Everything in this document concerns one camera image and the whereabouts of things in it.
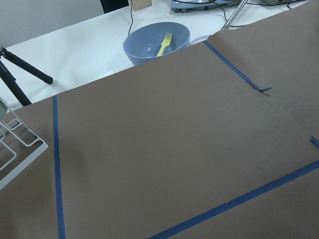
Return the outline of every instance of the brown cardboard sheet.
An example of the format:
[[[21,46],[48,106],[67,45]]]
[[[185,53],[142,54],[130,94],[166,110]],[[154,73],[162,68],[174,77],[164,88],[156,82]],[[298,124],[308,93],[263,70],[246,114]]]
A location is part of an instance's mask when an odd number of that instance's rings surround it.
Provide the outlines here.
[[[58,238],[52,99],[15,113],[49,148],[0,191],[0,238]]]
[[[317,239],[319,172],[311,172],[171,239]]]
[[[147,238],[318,160],[203,44],[58,95],[68,238]]]
[[[211,43],[257,85],[273,87],[268,99],[319,137],[319,1],[232,31]]]

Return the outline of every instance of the metal rod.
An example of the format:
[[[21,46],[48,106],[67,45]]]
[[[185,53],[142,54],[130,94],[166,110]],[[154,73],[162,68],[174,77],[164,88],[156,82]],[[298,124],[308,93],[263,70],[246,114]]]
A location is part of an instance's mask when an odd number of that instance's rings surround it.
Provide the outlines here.
[[[30,105],[31,102],[27,98],[27,96],[23,93],[21,88],[15,82],[15,78],[8,71],[8,69],[4,66],[4,64],[0,61],[0,78],[6,84],[6,86],[11,90],[14,96],[18,99],[18,101],[23,105]]]
[[[35,67],[31,66],[29,63],[23,61],[21,58],[17,57],[16,55],[12,54],[11,52],[7,51],[7,49],[0,47],[1,55],[7,59],[8,61],[12,62],[13,64],[17,65],[18,67],[24,69],[25,71],[29,72],[30,74],[36,76],[40,80],[43,80],[45,83],[51,85],[53,82],[53,78],[44,74],[42,71],[39,71]]]
[[[234,10],[234,12],[231,14],[230,18],[226,21],[226,23],[224,24],[224,26],[221,28],[221,30],[228,30],[231,23],[233,22],[233,20],[235,19],[235,17],[238,15],[238,13],[241,11],[241,9],[243,9],[244,5],[248,2],[248,0],[242,0],[239,5],[237,6],[237,8]]]

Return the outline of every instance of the white table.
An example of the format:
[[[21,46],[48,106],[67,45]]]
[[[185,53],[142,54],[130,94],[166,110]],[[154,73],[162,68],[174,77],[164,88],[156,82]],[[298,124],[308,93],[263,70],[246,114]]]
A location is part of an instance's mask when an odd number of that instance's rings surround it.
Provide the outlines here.
[[[220,8],[174,13],[170,9],[170,3],[170,0],[154,0],[152,6],[134,11],[131,32],[155,22],[174,21],[189,28],[192,41],[218,32],[225,23]],[[297,7],[302,3],[304,2],[295,3],[291,7]],[[229,17],[235,8],[225,7],[226,16]],[[233,25],[250,24],[286,10],[286,5],[246,5]],[[128,6],[7,48],[11,53],[53,77],[52,85],[47,85],[3,58],[1,60],[30,101],[35,103],[133,67],[122,48],[130,24]],[[0,97],[6,100],[11,109],[22,107],[3,81],[0,81],[0,89]]]

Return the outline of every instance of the white wall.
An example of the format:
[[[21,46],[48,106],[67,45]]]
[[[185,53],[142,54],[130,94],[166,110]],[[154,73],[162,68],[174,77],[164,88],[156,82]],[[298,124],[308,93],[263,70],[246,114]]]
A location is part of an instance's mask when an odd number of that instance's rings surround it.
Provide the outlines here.
[[[9,47],[102,14],[100,0],[0,0],[0,46]]]

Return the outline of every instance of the blue bowl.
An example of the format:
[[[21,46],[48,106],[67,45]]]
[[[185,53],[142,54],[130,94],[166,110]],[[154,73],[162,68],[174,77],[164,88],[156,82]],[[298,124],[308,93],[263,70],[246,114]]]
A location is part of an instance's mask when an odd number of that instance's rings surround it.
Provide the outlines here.
[[[133,65],[157,58],[156,55],[167,32],[172,32],[172,39],[163,55],[189,46],[189,29],[182,24],[159,22],[144,26],[129,35],[123,43],[123,49]]]

